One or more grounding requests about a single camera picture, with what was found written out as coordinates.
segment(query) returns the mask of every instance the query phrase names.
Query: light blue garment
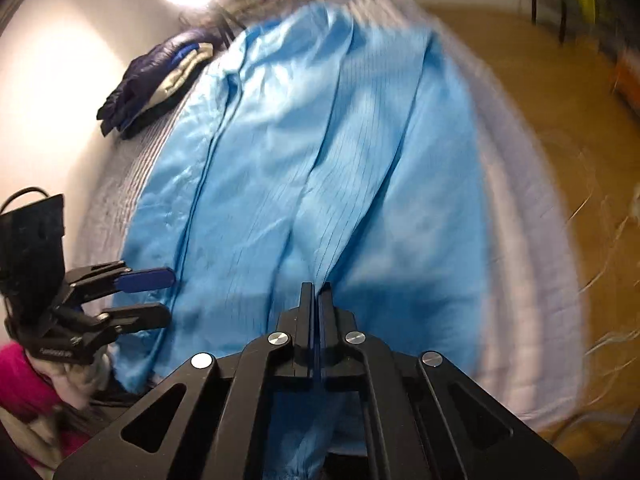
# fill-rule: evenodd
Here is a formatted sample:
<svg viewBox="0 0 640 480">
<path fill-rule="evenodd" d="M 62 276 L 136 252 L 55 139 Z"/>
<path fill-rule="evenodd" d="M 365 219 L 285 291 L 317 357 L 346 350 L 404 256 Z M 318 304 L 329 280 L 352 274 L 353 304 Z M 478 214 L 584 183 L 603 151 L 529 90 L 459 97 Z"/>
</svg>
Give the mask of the light blue garment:
<svg viewBox="0 0 640 480">
<path fill-rule="evenodd" d="M 486 288 L 486 226 L 465 86 L 426 28 L 363 27 L 312 5 L 241 35 L 212 63 L 151 173 L 122 256 L 171 266 L 163 331 L 121 337 L 139 390 L 192 354 L 241 351 L 334 284 L 338 306 L 392 349 L 470 371 Z M 353 399 L 278 394 L 265 477 L 312 478 L 332 445 L 362 448 Z"/>
</svg>

